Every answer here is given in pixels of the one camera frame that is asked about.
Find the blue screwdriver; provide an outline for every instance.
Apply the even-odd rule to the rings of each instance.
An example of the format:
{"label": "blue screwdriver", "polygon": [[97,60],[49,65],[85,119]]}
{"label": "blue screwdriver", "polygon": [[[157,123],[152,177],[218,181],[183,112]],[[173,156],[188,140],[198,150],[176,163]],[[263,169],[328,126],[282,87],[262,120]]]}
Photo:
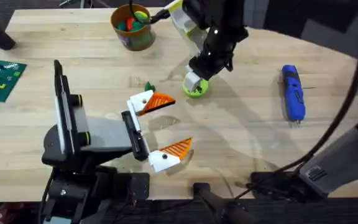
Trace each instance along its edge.
{"label": "blue screwdriver", "polygon": [[303,101],[303,91],[298,71],[294,65],[284,65],[283,80],[285,85],[285,107],[287,109],[288,120],[296,123],[299,127],[305,118],[305,102]]}

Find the green lego baseplate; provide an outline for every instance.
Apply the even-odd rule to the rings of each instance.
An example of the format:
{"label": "green lego baseplate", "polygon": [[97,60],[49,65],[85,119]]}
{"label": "green lego baseplate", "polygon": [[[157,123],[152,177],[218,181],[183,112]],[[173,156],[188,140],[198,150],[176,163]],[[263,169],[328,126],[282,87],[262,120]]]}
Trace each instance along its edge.
{"label": "green lego baseplate", "polygon": [[0,60],[0,102],[6,101],[26,66],[22,63]]}

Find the wooden table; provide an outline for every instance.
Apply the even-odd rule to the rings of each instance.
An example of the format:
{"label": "wooden table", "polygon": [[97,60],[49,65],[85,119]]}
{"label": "wooden table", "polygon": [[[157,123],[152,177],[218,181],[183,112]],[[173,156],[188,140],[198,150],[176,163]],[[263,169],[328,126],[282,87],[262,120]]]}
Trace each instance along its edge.
{"label": "wooden table", "polygon": [[[189,198],[193,182],[232,197],[254,170],[274,170],[308,151],[337,113],[354,60],[273,32],[252,30],[235,51],[234,71],[210,81],[209,93],[187,98],[181,90],[189,50],[170,20],[153,25],[157,39],[141,52],[126,50],[109,18],[113,9],[19,10],[7,27],[17,42],[0,60],[26,63],[6,103],[0,103],[0,201],[40,200],[51,168],[41,163],[43,139],[55,124],[53,60],[59,59],[87,115],[120,119],[126,100],[147,81],[177,103],[141,117],[151,148],[193,137],[182,164],[154,174],[132,154],[108,162],[122,172],[150,172],[150,198]],[[280,69],[298,67],[306,119],[290,129],[283,118]],[[358,121],[358,98],[330,139]],[[358,181],[332,197],[358,197]]]}

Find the black cable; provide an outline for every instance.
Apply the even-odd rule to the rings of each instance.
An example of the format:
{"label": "black cable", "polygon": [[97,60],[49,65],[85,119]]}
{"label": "black cable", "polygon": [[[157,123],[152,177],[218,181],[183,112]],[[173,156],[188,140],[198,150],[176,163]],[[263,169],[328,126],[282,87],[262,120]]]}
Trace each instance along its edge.
{"label": "black cable", "polygon": [[[163,209],[160,209],[159,211],[157,211],[156,213],[162,213],[162,212],[167,212],[167,211],[170,211],[170,210],[174,210],[176,208],[180,208],[180,207],[184,207],[184,206],[187,206],[191,203],[194,202],[194,199],[190,200],[190,201],[186,201],[186,202],[180,202],[180,203],[177,203],[175,205],[171,205],[171,206],[167,206]],[[111,207],[111,209],[114,211],[114,212],[119,212],[119,210],[116,210],[115,208]],[[124,214],[124,215],[148,215],[150,214],[150,212],[137,212],[137,213],[131,213],[131,212],[121,212],[121,214]]]}
{"label": "black cable", "polygon": [[158,22],[161,19],[168,19],[170,17],[169,11],[166,10],[166,9],[162,9],[158,13],[156,13],[156,15],[150,17],[150,22],[141,21],[140,19],[138,19],[135,16],[134,8],[132,7],[132,1],[133,0],[129,0],[129,3],[128,3],[129,4],[129,10],[131,10],[131,14],[132,14],[133,18],[135,19],[135,21],[140,23],[140,24],[142,24],[142,25],[151,25],[151,24],[154,24],[154,23]]}
{"label": "black cable", "polygon": [[301,157],[300,159],[298,159],[298,160],[296,160],[296,161],[294,161],[294,162],[292,162],[292,163],[290,163],[290,164],[288,164],[286,166],[283,166],[282,168],[272,172],[272,174],[269,177],[267,177],[266,179],[262,179],[262,180],[258,181],[256,184],[251,185],[243,193],[241,193],[238,196],[236,196],[235,199],[240,199],[245,194],[248,194],[256,186],[262,184],[267,179],[271,178],[274,175],[277,175],[278,173],[281,173],[281,172],[283,172],[285,170],[291,169],[291,168],[301,164],[299,167],[296,168],[296,171],[300,170],[300,168],[303,166],[303,164],[305,164],[306,162],[308,162],[310,159],[313,158],[314,154],[316,154],[316,152],[324,145],[324,143],[326,143],[326,141],[333,134],[335,129],[339,126],[339,124],[341,123],[341,121],[345,117],[347,111],[349,110],[354,98],[356,97],[357,92],[358,92],[358,61],[357,61],[356,69],[354,71],[354,76],[353,76],[353,79],[352,79],[352,83],[351,83],[351,86],[349,87],[349,90],[347,92],[346,98],[345,98],[341,108],[339,109],[338,114],[335,116],[335,118],[333,119],[332,123],[329,125],[328,129],[323,134],[323,136],[320,138],[320,140],[316,143],[316,145],[314,145],[314,147],[308,153],[306,153],[303,157]]}
{"label": "black cable", "polygon": [[48,179],[48,182],[47,182],[47,186],[45,187],[44,193],[42,194],[40,208],[38,210],[38,224],[42,224],[42,222],[43,222],[42,221],[42,212],[43,212],[44,207],[45,207],[45,201],[47,200],[47,195],[48,195],[50,184],[52,183],[52,180],[55,177],[56,172],[57,172],[57,169],[53,168],[51,173],[50,173],[50,176],[49,176],[49,179]]}
{"label": "black cable", "polygon": [[201,203],[204,205],[205,209],[207,209],[209,217],[212,219],[214,224],[218,224],[218,221],[215,218],[214,212],[212,211],[212,208],[206,203],[205,199],[200,197]]}
{"label": "black cable", "polygon": [[124,205],[121,207],[121,209],[116,212],[116,216],[114,217],[114,220],[111,222],[111,224],[115,224],[116,222],[118,222],[118,216],[122,213],[122,211],[124,211],[124,208],[128,205],[130,200],[130,196],[129,193],[127,194],[127,198],[125,199]]}

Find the red object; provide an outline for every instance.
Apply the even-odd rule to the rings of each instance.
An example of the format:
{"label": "red object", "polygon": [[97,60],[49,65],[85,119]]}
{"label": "red object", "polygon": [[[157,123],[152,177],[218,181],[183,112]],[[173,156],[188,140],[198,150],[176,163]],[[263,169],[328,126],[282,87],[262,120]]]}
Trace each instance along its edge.
{"label": "red object", "polygon": [[131,29],[134,27],[133,25],[132,25],[132,23],[135,21],[135,18],[129,18],[129,19],[127,19],[127,21],[126,21],[126,25],[127,25],[127,31],[129,32],[129,31],[131,31]]}

